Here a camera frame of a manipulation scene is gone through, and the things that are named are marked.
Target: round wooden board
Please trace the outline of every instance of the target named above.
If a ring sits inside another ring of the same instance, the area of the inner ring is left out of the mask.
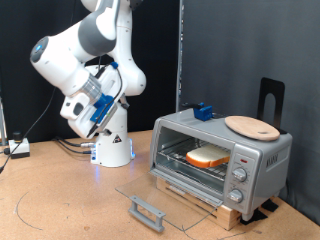
[[[233,131],[249,138],[261,141],[273,141],[277,140],[280,136],[277,129],[254,118],[231,116],[227,117],[225,122]]]

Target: toaster oven knob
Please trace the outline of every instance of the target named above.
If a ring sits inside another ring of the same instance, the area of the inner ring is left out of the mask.
[[[243,182],[247,179],[247,173],[243,168],[237,168],[232,172],[232,175],[240,182]]]
[[[237,189],[232,190],[231,192],[229,192],[227,197],[229,199],[231,199],[232,201],[236,202],[236,203],[241,203],[242,200],[243,200],[242,192],[240,192]]]

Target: black curtain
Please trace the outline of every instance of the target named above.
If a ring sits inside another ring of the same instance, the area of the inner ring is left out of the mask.
[[[281,198],[320,224],[320,2],[184,3],[181,102],[256,117],[261,78],[284,82],[281,128],[293,144]],[[274,99],[267,102],[270,122]]]
[[[56,35],[90,12],[80,0],[1,1],[0,81],[8,138],[25,133],[46,108],[53,86],[32,67],[31,49],[44,36]],[[128,98],[129,131],[153,129],[154,121],[175,110],[179,0],[144,1],[133,13],[132,53],[147,76],[142,95]],[[103,57],[103,63],[111,59]],[[97,64],[98,59],[88,63]],[[30,142],[77,135],[60,116],[64,100],[56,91],[51,107],[30,132]]]

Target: wooden table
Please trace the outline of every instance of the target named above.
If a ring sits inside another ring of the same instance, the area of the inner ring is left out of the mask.
[[[129,134],[137,157],[120,168],[92,165],[89,156],[54,142],[31,144],[31,157],[10,160],[0,175],[0,238],[319,239],[319,226],[279,198],[274,213],[263,211],[268,219],[229,232],[207,219],[186,232],[166,222],[163,233],[146,227],[128,213],[131,202],[115,188],[149,171],[151,133]]]

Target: bread slice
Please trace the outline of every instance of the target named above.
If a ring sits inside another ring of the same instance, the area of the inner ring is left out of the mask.
[[[199,168],[216,167],[222,163],[229,162],[230,153],[209,144],[188,152],[186,160]]]

